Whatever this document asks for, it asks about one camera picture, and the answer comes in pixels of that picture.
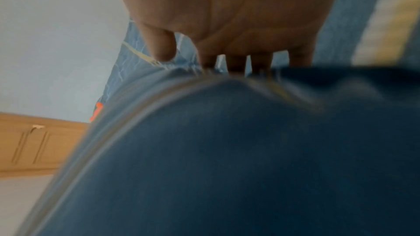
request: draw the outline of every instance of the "wall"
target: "wall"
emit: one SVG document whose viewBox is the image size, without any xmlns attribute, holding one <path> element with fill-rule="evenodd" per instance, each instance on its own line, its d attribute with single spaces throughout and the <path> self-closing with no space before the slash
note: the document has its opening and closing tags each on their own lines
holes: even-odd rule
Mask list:
<svg viewBox="0 0 420 236">
<path fill-rule="evenodd" d="M 121 0 L 0 0 L 0 112 L 88 121 L 127 23 Z"/>
<path fill-rule="evenodd" d="M 0 180 L 0 235 L 12 236 L 51 176 Z"/>
</svg>

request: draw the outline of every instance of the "human hand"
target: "human hand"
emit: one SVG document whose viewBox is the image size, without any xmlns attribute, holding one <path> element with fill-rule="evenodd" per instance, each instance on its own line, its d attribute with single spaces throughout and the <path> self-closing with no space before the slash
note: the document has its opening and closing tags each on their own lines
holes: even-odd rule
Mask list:
<svg viewBox="0 0 420 236">
<path fill-rule="evenodd" d="M 124 0 L 152 56 L 176 54 L 174 32 L 190 37 L 204 68 L 226 55 L 229 72 L 271 66 L 287 50 L 290 66 L 310 66 L 316 36 L 334 0 Z"/>
</svg>

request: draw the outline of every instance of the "skin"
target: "skin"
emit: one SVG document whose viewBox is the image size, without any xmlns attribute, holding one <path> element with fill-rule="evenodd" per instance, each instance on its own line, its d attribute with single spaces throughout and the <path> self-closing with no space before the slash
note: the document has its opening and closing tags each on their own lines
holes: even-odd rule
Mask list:
<svg viewBox="0 0 420 236">
<path fill-rule="evenodd" d="M 310 66 L 316 36 L 334 0 L 124 0 L 152 56 L 176 54 L 174 32 L 191 38 L 199 61 L 213 68 L 226 55 L 229 72 L 270 68 L 273 52 L 287 50 L 290 66 Z"/>
</svg>

